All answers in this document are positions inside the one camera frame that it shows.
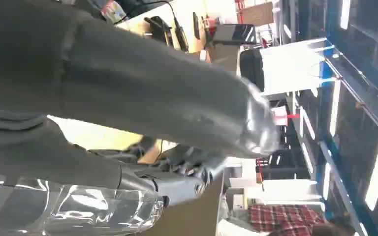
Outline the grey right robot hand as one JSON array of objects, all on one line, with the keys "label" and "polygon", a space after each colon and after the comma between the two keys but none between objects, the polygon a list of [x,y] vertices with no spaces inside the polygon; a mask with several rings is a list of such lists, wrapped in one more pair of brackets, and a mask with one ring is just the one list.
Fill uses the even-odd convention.
[{"label": "grey right robot hand", "polygon": [[[158,164],[68,142],[51,116],[176,142]],[[256,85],[54,0],[0,0],[0,236],[126,236],[278,147]]]}]

